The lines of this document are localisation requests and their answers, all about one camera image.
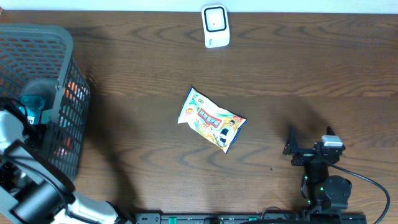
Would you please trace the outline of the orange tissue pack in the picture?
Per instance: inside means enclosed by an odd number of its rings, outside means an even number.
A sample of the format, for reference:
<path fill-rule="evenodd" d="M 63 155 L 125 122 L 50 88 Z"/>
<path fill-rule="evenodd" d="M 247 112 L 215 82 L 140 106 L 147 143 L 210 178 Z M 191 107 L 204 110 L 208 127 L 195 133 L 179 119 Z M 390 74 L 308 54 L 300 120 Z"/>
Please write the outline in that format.
<path fill-rule="evenodd" d="M 81 98 L 80 87 L 75 82 L 68 82 L 66 88 L 63 91 L 63 95 L 68 99 L 77 100 Z"/>

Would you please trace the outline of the teal mouthwash bottle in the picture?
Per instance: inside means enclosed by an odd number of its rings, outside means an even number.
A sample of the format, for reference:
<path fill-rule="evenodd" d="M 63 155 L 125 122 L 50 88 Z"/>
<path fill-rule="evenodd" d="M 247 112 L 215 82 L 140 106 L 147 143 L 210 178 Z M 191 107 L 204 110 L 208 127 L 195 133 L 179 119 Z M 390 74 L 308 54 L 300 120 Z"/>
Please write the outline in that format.
<path fill-rule="evenodd" d="M 39 95 L 22 95 L 19 97 L 19 101 L 22 103 L 19 110 L 23 114 L 27 112 L 27 119 L 30 124 L 47 124 L 50 122 L 52 109 L 48 100 Z"/>

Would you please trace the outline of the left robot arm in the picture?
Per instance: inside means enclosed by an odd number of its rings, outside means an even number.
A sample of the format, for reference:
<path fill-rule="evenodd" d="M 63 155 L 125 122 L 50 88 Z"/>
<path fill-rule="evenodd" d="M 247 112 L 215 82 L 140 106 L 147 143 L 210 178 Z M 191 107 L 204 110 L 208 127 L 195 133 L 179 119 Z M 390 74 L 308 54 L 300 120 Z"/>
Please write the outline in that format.
<path fill-rule="evenodd" d="M 1 98 L 1 213 L 15 223 L 135 223 L 110 202 L 92 200 L 34 149 L 45 129 L 32 125 L 27 109 Z"/>

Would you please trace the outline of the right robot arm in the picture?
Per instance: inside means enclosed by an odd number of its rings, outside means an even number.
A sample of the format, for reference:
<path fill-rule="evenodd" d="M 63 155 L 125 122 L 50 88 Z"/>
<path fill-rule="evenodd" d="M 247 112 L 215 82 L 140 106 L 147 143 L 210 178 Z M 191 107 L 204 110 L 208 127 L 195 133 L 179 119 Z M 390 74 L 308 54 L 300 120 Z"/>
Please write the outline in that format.
<path fill-rule="evenodd" d="M 303 212 L 306 217 L 313 213 L 341 213 L 348 208 L 352 183 L 342 176 L 330 175 L 328 170 L 340 160 L 344 150 L 342 140 L 331 127 L 311 148 L 300 147 L 294 127 L 289 128 L 283 154 L 292 156 L 293 166 L 304 168 L 301 194 L 308 199 Z"/>

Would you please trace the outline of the yellow snack bag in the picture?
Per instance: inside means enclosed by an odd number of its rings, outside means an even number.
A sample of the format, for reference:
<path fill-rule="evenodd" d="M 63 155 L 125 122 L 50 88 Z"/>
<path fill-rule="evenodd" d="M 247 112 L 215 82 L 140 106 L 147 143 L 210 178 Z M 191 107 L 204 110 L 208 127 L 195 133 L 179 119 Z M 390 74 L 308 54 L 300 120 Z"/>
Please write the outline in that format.
<path fill-rule="evenodd" d="M 177 120 L 227 153 L 247 119 L 224 108 L 191 86 Z"/>

